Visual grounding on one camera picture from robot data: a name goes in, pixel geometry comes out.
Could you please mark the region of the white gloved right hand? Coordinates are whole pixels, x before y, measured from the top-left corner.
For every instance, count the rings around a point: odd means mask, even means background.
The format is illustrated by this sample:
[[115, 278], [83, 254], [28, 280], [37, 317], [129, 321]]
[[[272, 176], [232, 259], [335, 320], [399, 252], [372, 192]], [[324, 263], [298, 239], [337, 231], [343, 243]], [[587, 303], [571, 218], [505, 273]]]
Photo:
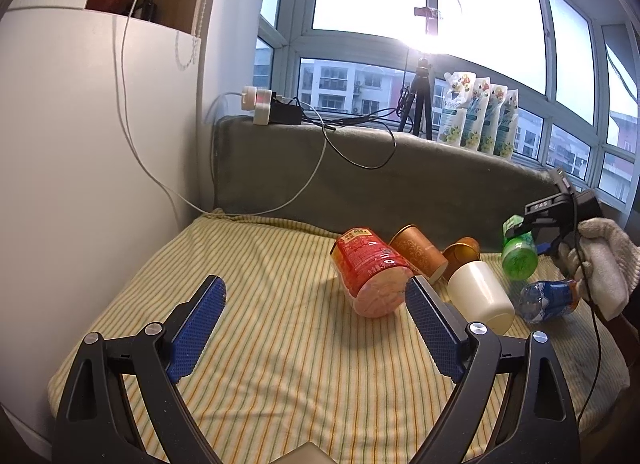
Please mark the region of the white gloved right hand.
[[612, 219], [578, 224], [579, 247], [562, 242], [556, 265], [577, 282], [578, 293], [593, 302], [605, 321], [618, 317], [639, 285], [639, 247]]

